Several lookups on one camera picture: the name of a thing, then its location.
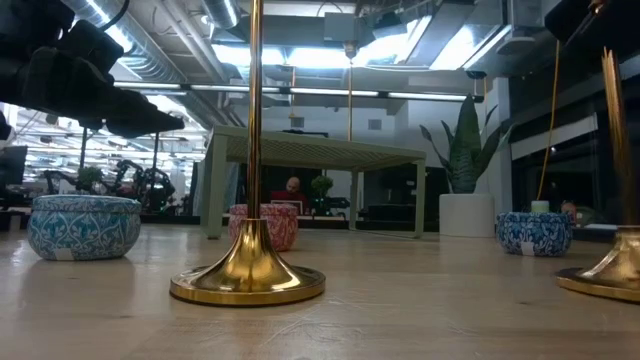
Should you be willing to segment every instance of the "ductwork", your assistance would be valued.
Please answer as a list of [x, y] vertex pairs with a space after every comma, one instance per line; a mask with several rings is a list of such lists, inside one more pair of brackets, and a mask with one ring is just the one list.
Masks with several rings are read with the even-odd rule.
[[[105, 22], [103, 16], [87, 0], [62, 1], [79, 18], [86, 19], [95, 25]], [[120, 2], [113, 0], [92, 0], [91, 2], [100, 7], [108, 16], [115, 15], [122, 6]], [[122, 29], [127, 39], [134, 44], [131, 51], [119, 62], [135, 73], [140, 80], [162, 83], [187, 82], [187, 77], [178, 70], [176, 65], [131, 15], [126, 14], [116, 26]], [[186, 96], [173, 97], [172, 99], [184, 105], [190, 115], [207, 130], [212, 129], [215, 123], [226, 122], [219, 116], [215, 116], [217, 112], [211, 111], [215, 107], [196, 93], [188, 93]]]
[[236, 0], [202, 0], [209, 21], [220, 29], [231, 29], [240, 22], [240, 8]]

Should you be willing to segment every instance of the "desk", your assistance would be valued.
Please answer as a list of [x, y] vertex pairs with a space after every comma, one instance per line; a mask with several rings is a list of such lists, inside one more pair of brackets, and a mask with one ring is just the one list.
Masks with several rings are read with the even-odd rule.
[[[226, 163], [247, 161], [248, 132], [245, 128], [216, 126], [205, 157], [201, 224], [208, 238], [222, 234], [222, 212], [226, 186]], [[414, 237], [424, 227], [425, 153], [390, 146], [323, 139], [283, 132], [262, 132], [262, 164], [351, 172], [349, 229], [356, 229], [358, 176], [361, 172], [415, 163], [416, 220]]]

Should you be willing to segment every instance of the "person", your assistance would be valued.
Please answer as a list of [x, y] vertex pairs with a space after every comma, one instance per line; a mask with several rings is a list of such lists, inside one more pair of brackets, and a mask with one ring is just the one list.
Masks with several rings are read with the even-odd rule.
[[304, 213], [309, 213], [309, 201], [307, 197], [300, 192], [300, 179], [295, 176], [287, 180], [286, 191], [273, 191], [271, 193], [271, 200], [300, 201], [302, 202]]

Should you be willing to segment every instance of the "brass stand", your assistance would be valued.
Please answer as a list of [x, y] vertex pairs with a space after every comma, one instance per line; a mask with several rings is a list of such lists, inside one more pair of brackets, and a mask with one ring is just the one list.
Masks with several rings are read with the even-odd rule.
[[260, 132], [262, 131], [263, 0], [252, 1], [249, 103], [248, 216], [227, 255], [213, 266], [171, 278], [171, 295], [187, 302], [222, 306], [266, 306], [321, 294], [322, 273], [288, 265], [273, 250], [266, 220], [260, 219]]
[[[629, 151], [620, 69], [618, 59], [611, 50], [604, 50], [602, 71], [607, 93], [614, 164], [624, 203], [624, 221], [626, 225], [632, 225], [637, 221], [635, 179]], [[556, 274], [556, 282], [563, 288], [589, 295], [640, 302], [640, 227], [620, 227], [613, 250], [596, 266], [589, 270], [562, 270]]]

